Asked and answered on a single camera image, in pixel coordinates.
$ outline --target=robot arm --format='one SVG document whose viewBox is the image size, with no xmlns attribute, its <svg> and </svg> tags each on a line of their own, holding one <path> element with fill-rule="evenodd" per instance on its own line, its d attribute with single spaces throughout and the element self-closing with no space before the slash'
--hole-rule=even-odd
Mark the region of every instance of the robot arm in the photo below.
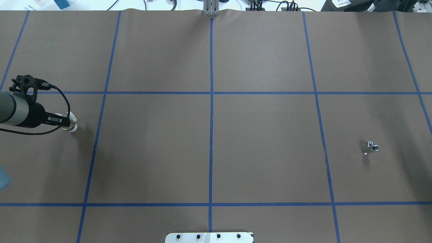
<svg viewBox="0 0 432 243">
<path fill-rule="evenodd" d="M 0 92 L 0 124 L 25 128 L 35 128 L 40 124 L 58 127 L 45 133 L 25 133 L 2 128 L 0 128 L 0 131 L 25 135 L 42 135 L 59 128 L 70 132 L 77 129 L 76 122 L 78 119 L 70 112 L 69 102 L 58 87 L 30 75 L 18 75 L 12 81 L 14 84 L 9 88 L 9 93 Z M 30 88 L 33 88 L 32 95 L 27 94 Z M 51 88 L 58 90 L 65 99 L 68 108 L 67 116 L 46 112 L 44 107 L 36 102 L 38 90 L 50 90 Z"/>
</svg>

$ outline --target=blue grid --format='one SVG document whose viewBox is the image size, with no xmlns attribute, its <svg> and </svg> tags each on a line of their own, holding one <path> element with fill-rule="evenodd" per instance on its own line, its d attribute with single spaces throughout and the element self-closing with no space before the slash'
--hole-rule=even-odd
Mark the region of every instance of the blue grid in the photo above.
<svg viewBox="0 0 432 243">
<path fill-rule="evenodd" d="M 430 119 L 428 117 L 422 95 L 432 95 L 432 92 L 420 92 L 413 69 L 411 67 L 411 62 L 408 58 L 407 51 L 405 49 L 405 45 L 403 43 L 402 35 L 399 29 L 399 23 L 397 21 L 396 13 L 393 12 L 395 25 L 397 28 L 397 32 L 399 35 L 400 43 L 402 46 L 403 53 L 405 55 L 406 61 L 408 63 L 408 67 L 414 82 L 414 85 L 416 87 L 416 92 L 319 92 L 317 91 L 316 82 L 315 82 L 315 74 L 313 69 L 313 62 L 312 62 L 312 55 L 311 55 L 311 49 L 310 49 L 310 43 L 309 43 L 309 36 L 308 36 L 308 29 L 307 29 L 307 22 L 305 13 L 302 13 L 303 17 L 303 23 L 304 23 L 304 29 L 305 29 L 305 38 L 306 38 L 306 44 L 307 44 L 307 50 L 308 50 L 308 56 L 309 56 L 309 63 L 310 63 L 310 69 L 311 69 L 311 78 L 312 83 L 314 87 L 313 92 L 216 92 L 213 88 L 213 18 L 210 19 L 210 92 L 153 92 L 153 91 L 108 91 L 108 84 L 109 84 L 109 78 L 111 74 L 111 66 L 112 61 L 114 58 L 114 51 L 115 51 L 115 44 L 117 40 L 117 34 L 118 34 L 118 28 L 120 24 L 121 19 L 121 11 L 118 13 L 117 18 L 117 24 L 114 34 L 114 40 L 111 50 L 111 57 L 110 62 L 108 66 L 108 73 L 107 78 L 105 82 L 105 89 L 104 91 L 65 91 L 65 94 L 103 94 L 102 99 L 102 105 L 101 105 L 101 111 L 99 114 L 99 121 L 98 121 L 98 127 L 95 137 L 95 143 L 93 147 L 93 153 L 92 153 L 92 160 L 90 163 L 90 169 L 89 169 L 89 175 L 87 179 L 87 185 L 86 185 L 86 192 L 84 196 L 84 202 L 83 203 L 0 203 L 0 206 L 3 207 L 82 207 L 82 213 L 81 213 L 81 219 L 79 224 L 79 230 L 77 235 L 77 243 L 80 242 L 81 239 L 81 233 L 83 229 L 84 224 L 84 217 L 86 213 L 87 207 L 208 207 L 209 212 L 209 232 L 212 231 L 212 207 L 279 207 L 279 206 L 331 206 L 333 209 L 333 216 L 334 216 L 334 226 L 335 226 L 335 232 L 337 237 L 337 242 L 340 243 L 340 236 L 339 236 L 339 227 L 337 223 L 337 213 L 336 213 L 336 206 L 359 206 L 359 205 L 432 205 L 432 201 L 357 201 L 357 202 L 336 202 L 334 200 L 334 194 L 333 194 L 333 187 L 331 182 L 331 174 L 330 174 L 330 166 L 328 162 L 328 156 L 327 156 L 327 149 L 325 144 L 325 136 L 324 136 L 324 129 L 322 125 L 322 119 L 321 119 L 321 111 L 319 107 L 319 95 L 417 95 L 419 97 L 420 104 L 422 106 L 422 110 L 424 112 L 429 130 L 432 134 L 432 126 L 430 123 Z M 5 79 L 7 77 L 10 65 L 13 61 L 14 54 L 16 52 L 16 49 L 18 47 L 19 41 L 22 36 L 22 32 L 24 30 L 25 24 L 27 22 L 27 19 L 29 17 L 29 11 L 27 11 L 27 14 L 25 16 L 24 22 L 22 24 L 21 30 L 19 32 L 17 41 L 15 43 L 15 46 L 13 48 L 11 57 L 9 59 L 5 74 L 3 76 L 2 82 L 0 84 L 0 90 L 2 89 Z M 40 92 L 43 94 L 58 94 L 57 92 Z M 208 203 L 88 203 L 88 196 L 89 196 L 89 188 L 90 188 L 90 182 L 92 178 L 92 172 L 93 172 L 93 166 L 96 156 L 96 148 L 98 145 L 98 138 L 100 133 L 100 127 L 102 123 L 102 117 L 105 107 L 105 100 L 106 96 L 108 94 L 181 94 L 181 95 L 210 95 L 210 153 L 209 153 L 209 201 Z M 318 115 L 318 122 L 320 125 L 320 132 L 321 132 L 321 140 L 323 144 L 324 149 L 324 155 L 325 155 L 325 163 L 327 168 L 327 179 L 328 179 L 328 185 L 329 185 L 329 193 L 331 202 L 269 202 L 269 203 L 213 203 L 213 96 L 214 95 L 314 95 L 315 97 L 315 103 L 317 108 L 317 115 Z"/>
</svg>

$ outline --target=blue object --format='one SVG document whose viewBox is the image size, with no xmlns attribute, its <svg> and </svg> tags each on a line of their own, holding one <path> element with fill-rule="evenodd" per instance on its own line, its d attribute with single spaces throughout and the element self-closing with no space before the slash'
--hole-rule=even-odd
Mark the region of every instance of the blue object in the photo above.
<svg viewBox="0 0 432 243">
<path fill-rule="evenodd" d="M 12 179 L 10 178 L 10 176 L 0 166 L 0 191 L 7 187 L 11 181 Z"/>
<path fill-rule="evenodd" d="M 64 9 L 70 6 L 67 0 L 54 0 L 54 2 L 60 9 Z"/>
</svg>

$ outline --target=paper label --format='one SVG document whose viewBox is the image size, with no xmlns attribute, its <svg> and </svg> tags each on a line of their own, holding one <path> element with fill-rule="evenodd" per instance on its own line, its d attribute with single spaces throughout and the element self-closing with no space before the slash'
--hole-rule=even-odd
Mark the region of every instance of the paper label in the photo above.
<svg viewBox="0 0 432 243">
<path fill-rule="evenodd" d="M 336 8 L 341 8 L 351 4 L 349 0 L 331 0 L 331 2 L 335 5 Z"/>
</svg>

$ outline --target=vertical blue line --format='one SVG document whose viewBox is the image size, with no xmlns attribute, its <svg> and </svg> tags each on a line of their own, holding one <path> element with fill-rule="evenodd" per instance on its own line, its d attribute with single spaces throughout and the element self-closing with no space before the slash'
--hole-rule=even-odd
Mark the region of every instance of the vertical blue line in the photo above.
<svg viewBox="0 0 432 243">
<path fill-rule="evenodd" d="M 16 39 L 15 46 L 13 47 L 12 54 L 10 55 L 9 62 L 7 63 L 6 70 L 3 75 L 3 79 L 1 80 L 0 90 L 3 89 L 4 82 L 6 81 L 7 73 L 9 72 L 10 65 L 12 64 L 13 56 L 15 55 L 16 48 L 18 47 L 19 41 L 21 39 L 22 32 L 24 31 L 25 24 L 27 23 L 27 19 L 29 18 L 30 11 L 27 11 L 25 15 L 24 22 L 22 23 L 21 30 L 19 31 L 18 38 Z"/>
<path fill-rule="evenodd" d="M 213 18 L 210 19 L 210 156 L 209 156 L 209 232 L 212 227 L 213 202 Z"/>
<path fill-rule="evenodd" d="M 422 95 L 420 94 L 419 85 L 417 84 L 416 76 L 414 75 L 414 71 L 413 71 L 413 68 L 411 66 L 410 59 L 408 58 L 407 50 L 405 49 L 405 45 L 403 44 L 402 35 L 401 35 L 400 29 L 399 29 L 399 22 L 397 21 L 395 11 L 393 11 L 393 17 L 394 17 L 394 23 L 396 24 L 397 34 L 399 35 L 400 44 L 402 45 L 403 54 L 405 55 L 405 59 L 407 60 L 408 68 L 410 69 L 411 77 L 413 78 L 414 86 L 416 87 L 417 94 L 418 94 L 419 100 L 420 100 L 420 104 L 422 106 L 423 113 L 425 114 L 425 117 L 426 117 L 426 122 L 428 123 L 429 132 L 432 134 L 431 122 L 429 120 L 429 116 L 428 116 L 428 113 L 426 111 L 425 104 L 423 103 L 423 98 L 422 98 Z"/>
<path fill-rule="evenodd" d="M 329 166 L 329 163 L 328 163 L 328 156 L 327 156 L 327 147 L 326 147 L 326 144 L 325 144 L 325 136 L 324 136 L 323 123 L 322 123 L 322 119 L 321 119 L 321 110 L 320 110 L 319 100 L 318 100 L 317 85 L 316 85 L 316 82 L 315 82 L 314 65 L 312 63 L 311 47 L 310 47 L 310 44 L 309 44 L 308 27 L 307 27 L 307 24 L 306 24 L 305 12 L 302 12 L 302 14 L 303 14 L 303 25 L 305 27 L 306 45 L 308 47 L 309 65 L 310 65 L 310 68 L 311 68 L 312 84 L 314 86 L 315 104 L 316 104 L 316 107 L 317 107 L 318 122 L 319 122 L 319 125 L 320 125 L 321 142 L 322 142 L 323 148 L 324 148 L 325 164 L 326 164 L 326 168 L 327 168 L 327 180 L 328 180 L 328 188 L 330 190 L 330 199 L 331 199 L 332 210 L 333 210 L 334 228 L 335 228 L 335 231 L 336 231 L 336 240 L 337 240 L 337 243 L 340 243 L 339 225 L 338 225 L 338 222 L 337 222 L 336 206 L 334 204 L 333 186 L 332 186 L 332 183 L 331 183 L 330 166 Z"/>
<path fill-rule="evenodd" d="M 92 161 L 90 163 L 89 176 L 87 177 L 86 193 L 84 195 L 84 205 L 83 205 L 83 210 L 81 211 L 81 219 L 79 221 L 78 236 L 76 238 L 76 242 L 77 243 L 79 243 L 81 241 L 81 233 L 83 231 L 84 216 L 86 214 L 87 199 L 89 198 L 90 182 L 92 180 L 93 166 L 95 164 L 96 147 L 98 146 L 99 133 L 100 133 L 100 130 L 101 130 L 102 117 L 103 117 L 103 114 L 104 114 L 105 100 L 106 100 L 107 91 L 108 91 L 109 77 L 110 77 L 110 74 L 111 74 L 112 60 L 114 58 L 115 43 L 117 41 L 118 27 L 120 25 L 120 16 L 121 16 L 121 11 L 118 12 L 118 16 L 117 16 L 117 24 L 116 24 L 116 27 L 115 27 L 114 40 L 113 40 L 112 49 L 111 49 L 111 57 L 110 57 L 110 60 L 109 60 L 109 65 L 108 65 L 108 73 L 107 73 L 107 79 L 106 79 L 106 82 L 105 82 L 104 96 L 102 98 L 101 111 L 99 113 L 99 122 L 98 122 L 98 128 L 96 130 L 95 144 L 93 146 Z"/>
</svg>

